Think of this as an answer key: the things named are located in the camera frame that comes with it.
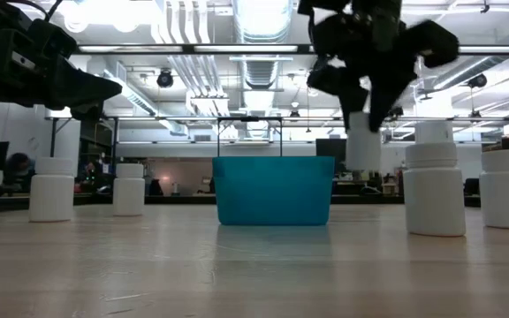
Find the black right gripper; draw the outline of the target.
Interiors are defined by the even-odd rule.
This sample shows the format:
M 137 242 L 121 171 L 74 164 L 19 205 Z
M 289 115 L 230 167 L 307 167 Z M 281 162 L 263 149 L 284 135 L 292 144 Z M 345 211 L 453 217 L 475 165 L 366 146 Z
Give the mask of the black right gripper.
M 402 0 L 300 0 L 298 13 L 309 17 L 308 35 L 317 60 L 307 85 L 338 98 L 345 130 L 350 116 L 368 98 L 355 76 L 371 80 L 368 127 L 378 133 L 393 104 L 417 78 L 420 57 L 429 68 L 459 57 L 459 39 L 425 19 L 407 26 Z

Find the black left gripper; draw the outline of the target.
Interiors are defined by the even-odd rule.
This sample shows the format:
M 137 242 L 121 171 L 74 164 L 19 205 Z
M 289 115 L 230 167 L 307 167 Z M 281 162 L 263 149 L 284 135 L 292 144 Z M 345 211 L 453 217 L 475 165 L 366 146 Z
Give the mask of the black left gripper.
M 0 102 L 68 107 L 76 120 L 100 121 L 103 102 L 122 86 L 74 67 L 69 58 L 76 41 L 50 23 L 48 13 L 30 19 L 17 6 L 27 3 L 0 0 Z

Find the white pillar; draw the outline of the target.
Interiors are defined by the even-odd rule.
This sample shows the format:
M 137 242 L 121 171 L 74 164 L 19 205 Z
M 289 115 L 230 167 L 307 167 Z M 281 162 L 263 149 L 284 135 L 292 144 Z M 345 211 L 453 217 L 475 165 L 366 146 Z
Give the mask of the white pillar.
M 416 143 L 453 142 L 452 123 L 448 121 L 425 121 L 415 125 Z

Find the person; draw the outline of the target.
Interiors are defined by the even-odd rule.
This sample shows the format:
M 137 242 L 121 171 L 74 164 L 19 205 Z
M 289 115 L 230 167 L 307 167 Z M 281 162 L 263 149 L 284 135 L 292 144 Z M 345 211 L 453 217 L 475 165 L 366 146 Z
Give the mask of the person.
M 2 187 L 13 192 L 28 193 L 34 174 L 34 160 L 27 154 L 15 153 L 5 162 Z

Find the grey round duct pipe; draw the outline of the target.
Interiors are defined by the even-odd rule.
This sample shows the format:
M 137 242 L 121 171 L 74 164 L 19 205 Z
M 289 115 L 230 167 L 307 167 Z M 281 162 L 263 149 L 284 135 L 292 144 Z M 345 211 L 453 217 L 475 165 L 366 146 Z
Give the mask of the grey round duct pipe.
M 432 88 L 435 91 L 439 91 L 454 87 L 488 71 L 498 64 L 504 63 L 507 59 L 509 59 L 509 56 L 473 57 L 469 61 L 454 67 L 449 72 L 438 76 L 434 80 Z

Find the black horizontal frame beam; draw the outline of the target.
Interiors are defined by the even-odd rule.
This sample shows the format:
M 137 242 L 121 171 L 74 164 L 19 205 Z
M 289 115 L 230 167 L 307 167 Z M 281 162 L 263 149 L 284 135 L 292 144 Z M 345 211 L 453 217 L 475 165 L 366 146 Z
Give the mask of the black horizontal frame beam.
M 313 55 L 310 44 L 88 44 L 75 55 Z M 509 56 L 509 45 L 463 45 L 462 56 Z

